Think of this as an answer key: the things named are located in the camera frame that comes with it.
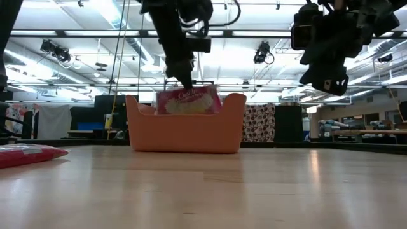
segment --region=snack package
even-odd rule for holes
[[[36,144],[9,144],[0,147],[0,169],[44,162],[68,154],[64,149]]]
[[[158,92],[156,102],[158,115],[213,115],[222,108],[214,85]]]

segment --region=blue object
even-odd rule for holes
[[[305,137],[306,137],[307,135],[309,135],[309,134],[310,134],[309,131],[304,130],[304,131],[303,131],[303,139],[305,139]]]
[[[103,130],[103,123],[78,123],[78,130]]]

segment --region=black stand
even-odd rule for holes
[[[3,54],[23,0],[0,0],[0,92],[7,87]]]

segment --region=table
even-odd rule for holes
[[[235,155],[81,146],[0,170],[2,229],[405,228],[407,157],[335,149]]]
[[[334,130],[332,131],[332,141],[335,142],[335,135],[354,135],[355,141],[362,143],[363,134],[403,134],[407,135],[407,130]]]

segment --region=speaker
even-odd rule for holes
[[[407,101],[400,103],[400,111],[403,116],[403,120],[407,120]]]

